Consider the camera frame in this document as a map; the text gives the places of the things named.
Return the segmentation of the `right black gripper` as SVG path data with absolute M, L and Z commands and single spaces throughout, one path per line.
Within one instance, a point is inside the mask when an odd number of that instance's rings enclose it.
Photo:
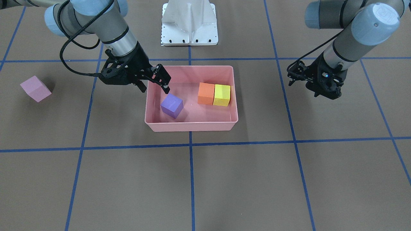
M 159 85 L 165 94 L 169 94 L 171 76 L 162 64 L 153 67 L 141 44 L 137 42 L 132 51 L 124 56 L 115 56 L 113 50 L 106 49 L 108 59 L 98 75 L 106 85 L 133 84 L 142 92 L 146 85 L 142 80 L 149 80 Z

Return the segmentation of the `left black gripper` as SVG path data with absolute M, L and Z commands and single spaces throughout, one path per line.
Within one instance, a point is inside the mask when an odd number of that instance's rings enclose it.
M 305 87 L 314 92 L 314 97 L 319 95 L 331 100 L 341 97 L 341 88 L 345 83 L 348 70 L 343 70 L 342 64 L 331 68 L 320 54 L 312 64 L 306 66 L 300 59 L 287 67 L 287 76 L 290 78 L 289 86 L 296 81 L 306 81 Z

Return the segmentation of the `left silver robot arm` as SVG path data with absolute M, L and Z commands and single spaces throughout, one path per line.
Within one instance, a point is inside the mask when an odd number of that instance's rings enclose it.
M 308 28 L 340 28 L 329 46 L 306 66 L 300 57 L 287 68 L 289 86 L 305 81 L 314 96 L 331 100 L 342 95 L 349 67 L 399 28 L 410 9 L 409 0 L 317 0 L 308 4 L 304 20 Z

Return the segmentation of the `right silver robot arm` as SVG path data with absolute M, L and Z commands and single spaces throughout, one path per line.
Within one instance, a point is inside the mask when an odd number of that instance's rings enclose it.
M 141 92 L 148 80 L 170 91 L 171 77 L 163 65 L 153 66 L 124 17 L 128 12 L 126 0 L 2 0 L 1 9 L 15 6 L 45 7 L 44 21 L 56 35 L 66 38 L 59 57 L 71 72 L 83 76 L 97 77 L 106 85 L 137 86 Z M 70 43 L 76 43 L 79 35 L 96 35 L 97 44 L 106 47 L 107 60 L 101 72 L 84 73 L 73 70 L 64 60 L 63 53 Z

